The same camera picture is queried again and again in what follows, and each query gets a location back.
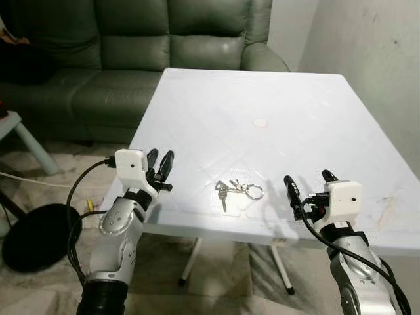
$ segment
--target tiled floor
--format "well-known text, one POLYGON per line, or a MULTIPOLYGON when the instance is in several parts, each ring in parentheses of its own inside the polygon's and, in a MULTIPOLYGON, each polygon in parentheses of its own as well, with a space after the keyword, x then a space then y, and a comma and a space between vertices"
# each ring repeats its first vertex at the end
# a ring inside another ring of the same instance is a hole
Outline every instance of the tiled floor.
MULTIPOLYGON (((0 171, 18 171, 29 179, 61 185, 73 184, 88 166, 123 147, 48 142, 46 147, 62 170, 46 177, 29 153, 14 142, 7 145, 0 148, 0 171)), ((93 171, 81 183, 72 205, 81 213, 87 210, 87 198, 99 205, 114 175, 115 170, 105 167, 93 171)), ((69 191, 1 175, 0 187, 25 211, 45 203, 64 203, 69 191)), ((97 224, 98 219, 87 219, 77 245, 84 269, 98 236, 97 224)), ((279 249, 297 291, 291 297, 285 293, 267 248, 225 240, 204 240, 190 279, 179 287, 177 282, 192 245, 189 238, 143 235, 126 314, 341 314, 337 286, 324 251, 279 249)), ((417 266, 416 261, 409 263, 417 266)), ((0 259, 0 315, 75 314, 80 297, 81 286, 67 258, 37 274, 13 272, 0 259)))

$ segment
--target table top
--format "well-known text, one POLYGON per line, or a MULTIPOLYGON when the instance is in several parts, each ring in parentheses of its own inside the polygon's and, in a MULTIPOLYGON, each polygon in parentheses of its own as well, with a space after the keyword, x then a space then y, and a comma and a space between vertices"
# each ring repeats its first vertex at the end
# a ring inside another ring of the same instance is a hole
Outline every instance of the table top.
MULTIPOLYGON (((335 74, 166 69, 130 148, 173 150, 145 231, 276 245, 319 245, 293 212, 283 178, 306 197, 322 170, 364 185, 355 229, 381 255, 420 254, 420 182, 345 78, 335 74), (263 187, 253 201, 218 180, 263 187)), ((117 179, 102 204, 122 188, 117 179)))

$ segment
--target green sofa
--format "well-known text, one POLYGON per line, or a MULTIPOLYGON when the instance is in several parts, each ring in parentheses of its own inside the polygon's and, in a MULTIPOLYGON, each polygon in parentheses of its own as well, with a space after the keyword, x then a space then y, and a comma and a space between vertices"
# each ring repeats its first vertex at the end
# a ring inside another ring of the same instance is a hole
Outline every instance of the green sofa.
POLYGON ((129 142, 168 67, 287 71, 266 46, 272 0, 7 4, 8 29, 61 66, 43 85, 0 83, 0 100, 41 138, 129 142))

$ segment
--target cable connector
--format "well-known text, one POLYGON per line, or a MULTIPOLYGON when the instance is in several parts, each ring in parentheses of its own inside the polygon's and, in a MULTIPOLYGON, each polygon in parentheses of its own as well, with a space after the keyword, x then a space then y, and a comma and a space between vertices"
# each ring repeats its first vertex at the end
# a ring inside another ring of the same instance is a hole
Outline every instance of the cable connector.
POLYGON ((111 167, 112 169, 116 169, 117 168, 116 157, 109 156, 108 159, 106 160, 106 165, 108 167, 111 167))
POLYGON ((314 203, 318 207, 329 207, 328 192, 318 192, 317 194, 311 194, 309 196, 309 203, 314 203))

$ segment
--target white wall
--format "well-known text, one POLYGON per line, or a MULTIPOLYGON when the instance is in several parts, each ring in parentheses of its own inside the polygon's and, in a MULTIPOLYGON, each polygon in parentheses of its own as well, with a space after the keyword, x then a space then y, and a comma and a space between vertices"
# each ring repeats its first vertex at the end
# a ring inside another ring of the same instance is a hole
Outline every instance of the white wall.
POLYGON ((398 285, 406 294, 413 314, 420 314, 420 258, 382 257, 394 271, 398 285))
POLYGON ((268 46, 292 71, 301 60, 318 0, 273 0, 268 46))
POLYGON ((419 3, 320 0, 299 70, 343 74, 420 178, 419 3))

